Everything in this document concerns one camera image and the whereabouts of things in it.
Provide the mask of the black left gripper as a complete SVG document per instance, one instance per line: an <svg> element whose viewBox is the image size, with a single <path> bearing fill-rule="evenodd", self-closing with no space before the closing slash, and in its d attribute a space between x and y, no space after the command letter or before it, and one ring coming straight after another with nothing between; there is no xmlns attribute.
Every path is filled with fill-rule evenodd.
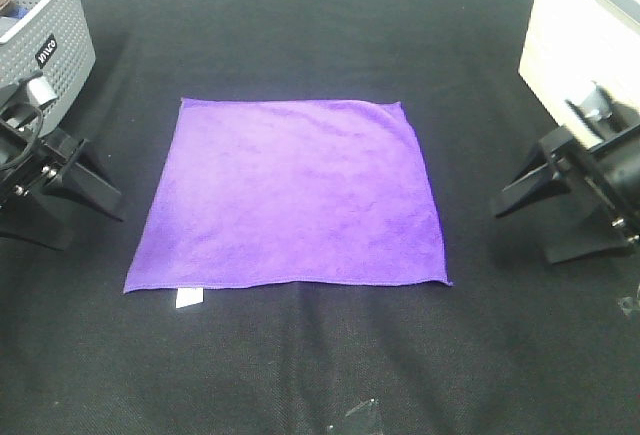
<svg viewBox="0 0 640 435"><path fill-rule="evenodd" d="M90 140L60 127L43 137L1 123L1 238L65 250L74 232L32 189L124 220L124 195Z"/></svg>

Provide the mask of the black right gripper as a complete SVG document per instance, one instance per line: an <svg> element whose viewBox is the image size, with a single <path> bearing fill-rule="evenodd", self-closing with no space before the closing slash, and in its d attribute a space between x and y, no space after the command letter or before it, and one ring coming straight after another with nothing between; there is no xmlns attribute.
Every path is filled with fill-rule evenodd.
<svg viewBox="0 0 640 435"><path fill-rule="evenodd" d="M490 201L494 217L504 217L571 188L558 169L569 169L586 184L578 189L594 202L583 219L544 245L545 259L561 264L604 255L622 255L639 243L639 128L632 126L586 148L564 126L533 147L515 178Z"/></svg>

